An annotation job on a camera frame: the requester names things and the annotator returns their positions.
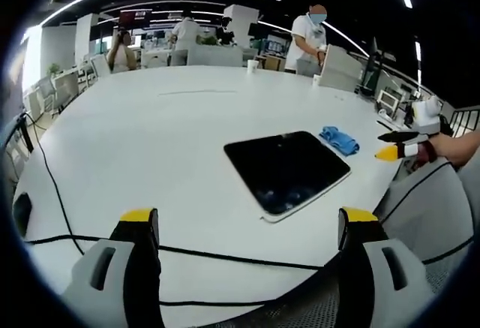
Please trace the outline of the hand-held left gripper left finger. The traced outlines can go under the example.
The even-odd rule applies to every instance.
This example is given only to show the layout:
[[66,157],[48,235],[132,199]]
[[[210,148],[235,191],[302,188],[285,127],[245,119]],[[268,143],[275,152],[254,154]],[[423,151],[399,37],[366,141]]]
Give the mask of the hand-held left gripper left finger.
[[158,228],[155,208],[131,210],[74,264],[61,297],[85,326],[164,326]]

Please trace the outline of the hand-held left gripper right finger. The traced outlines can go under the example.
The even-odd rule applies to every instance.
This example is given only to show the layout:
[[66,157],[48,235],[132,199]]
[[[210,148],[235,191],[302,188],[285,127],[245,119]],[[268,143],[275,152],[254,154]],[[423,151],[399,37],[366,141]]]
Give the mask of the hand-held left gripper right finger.
[[408,327],[434,297],[425,265],[369,211],[338,216],[338,327]]

